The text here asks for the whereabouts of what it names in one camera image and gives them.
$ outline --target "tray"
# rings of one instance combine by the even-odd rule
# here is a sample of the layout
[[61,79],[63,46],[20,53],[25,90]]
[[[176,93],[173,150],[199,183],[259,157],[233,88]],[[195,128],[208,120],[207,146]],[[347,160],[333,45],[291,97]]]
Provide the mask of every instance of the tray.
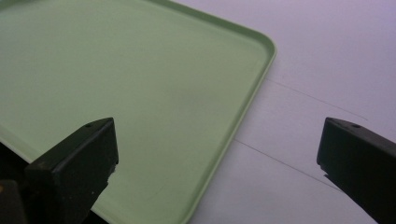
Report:
[[265,35],[168,1],[0,5],[0,141],[27,161],[116,122],[120,164],[93,211],[186,223],[275,57]]

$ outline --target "white surface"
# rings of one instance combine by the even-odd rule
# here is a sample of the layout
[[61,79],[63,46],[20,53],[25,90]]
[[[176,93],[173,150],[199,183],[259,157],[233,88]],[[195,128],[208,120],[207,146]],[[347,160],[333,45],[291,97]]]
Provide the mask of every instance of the white surface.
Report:
[[396,142],[396,2],[177,2],[267,34],[278,50],[191,223],[375,223],[316,156],[326,117]]

